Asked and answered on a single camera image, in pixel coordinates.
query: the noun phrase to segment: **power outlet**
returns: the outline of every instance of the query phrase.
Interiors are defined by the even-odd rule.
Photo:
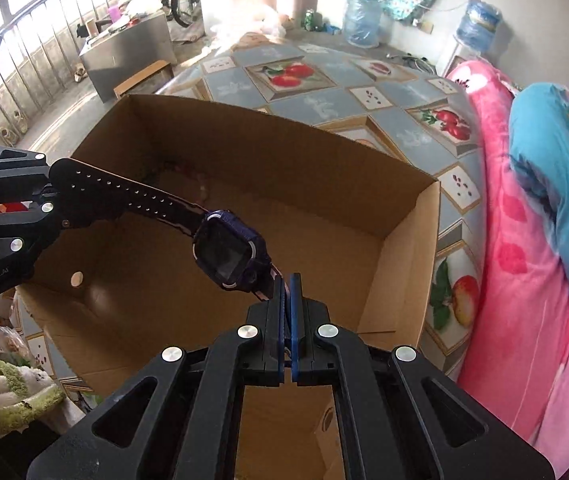
[[[419,28],[422,32],[426,32],[427,34],[431,34],[433,32],[433,23],[425,22],[423,20],[414,19],[412,25],[415,28]]]
[[[431,22],[420,22],[417,26],[422,32],[426,32],[427,34],[431,34],[433,32],[433,23]]]

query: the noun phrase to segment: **green towel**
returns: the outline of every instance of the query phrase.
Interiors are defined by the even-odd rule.
[[[0,408],[0,437],[29,425],[66,397],[57,384],[51,384],[29,397],[24,377],[18,367],[10,363],[0,361],[0,376],[7,378],[9,389],[21,399],[14,405]]]

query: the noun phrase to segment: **pink blanket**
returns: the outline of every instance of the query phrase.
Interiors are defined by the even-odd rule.
[[[481,309],[458,384],[525,440],[538,429],[569,351],[569,285],[538,206],[509,165],[506,77],[466,62],[449,79],[466,85],[480,117],[487,165],[487,257]]]

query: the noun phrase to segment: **blue blanket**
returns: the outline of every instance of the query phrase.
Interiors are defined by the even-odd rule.
[[[547,83],[528,87],[513,102],[509,130],[511,166],[545,208],[549,243],[569,281],[569,91]]]

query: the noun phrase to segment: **watch screen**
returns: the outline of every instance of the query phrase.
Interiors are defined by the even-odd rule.
[[[236,237],[225,224],[211,220],[206,234],[197,244],[198,259],[202,259],[209,268],[228,282],[235,270],[244,268],[251,259],[251,247]]]

